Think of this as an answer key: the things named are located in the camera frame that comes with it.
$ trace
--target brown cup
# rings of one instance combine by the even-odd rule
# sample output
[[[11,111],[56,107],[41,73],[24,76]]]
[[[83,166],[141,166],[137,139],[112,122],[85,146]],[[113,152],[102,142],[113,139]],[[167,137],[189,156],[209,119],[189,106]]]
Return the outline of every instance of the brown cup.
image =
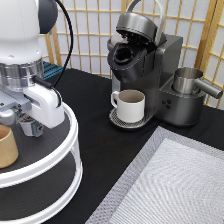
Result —
[[[14,163],[18,155],[12,129],[0,125],[0,168],[5,168]]]

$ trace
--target coffee maker lid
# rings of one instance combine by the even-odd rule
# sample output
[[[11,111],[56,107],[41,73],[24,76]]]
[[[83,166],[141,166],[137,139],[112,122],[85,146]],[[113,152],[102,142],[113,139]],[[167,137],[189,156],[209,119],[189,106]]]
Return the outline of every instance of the coffee maker lid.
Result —
[[[118,20],[117,32],[128,39],[139,38],[154,42],[157,26],[147,17],[132,12],[125,12]]]
[[[165,11],[159,0],[155,0],[160,9],[160,25],[157,27],[148,17],[133,13],[132,10],[141,0],[133,0],[125,13],[120,15],[117,32],[128,40],[139,42],[153,42],[159,46],[166,40],[162,32],[165,22]]]

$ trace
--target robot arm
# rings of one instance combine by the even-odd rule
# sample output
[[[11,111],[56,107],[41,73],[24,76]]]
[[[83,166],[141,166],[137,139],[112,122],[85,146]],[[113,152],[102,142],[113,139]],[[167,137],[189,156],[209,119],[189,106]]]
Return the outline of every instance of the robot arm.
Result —
[[[44,77],[39,34],[47,34],[57,16],[55,0],[0,0],[1,123],[13,124],[18,114],[48,128],[63,122],[59,94],[33,82],[34,77]]]

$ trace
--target table surface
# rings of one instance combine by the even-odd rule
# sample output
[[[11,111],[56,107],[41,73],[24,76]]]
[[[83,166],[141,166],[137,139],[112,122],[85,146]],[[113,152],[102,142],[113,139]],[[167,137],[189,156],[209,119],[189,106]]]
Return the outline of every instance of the table surface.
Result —
[[[79,123],[83,179],[71,202],[46,224],[85,223],[158,126],[224,150],[224,111],[204,106],[193,127],[177,128],[153,119],[136,132],[125,132],[109,121],[111,80],[71,69],[57,89]]]

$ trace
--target stainless steel milk frother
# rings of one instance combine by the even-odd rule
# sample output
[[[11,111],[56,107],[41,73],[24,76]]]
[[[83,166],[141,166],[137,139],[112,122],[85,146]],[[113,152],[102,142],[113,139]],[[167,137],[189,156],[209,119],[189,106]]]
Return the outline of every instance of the stainless steel milk frother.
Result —
[[[193,95],[203,90],[212,97],[219,99],[223,92],[206,83],[201,78],[203,72],[196,68],[179,68],[175,71],[173,88],[181,94]]]

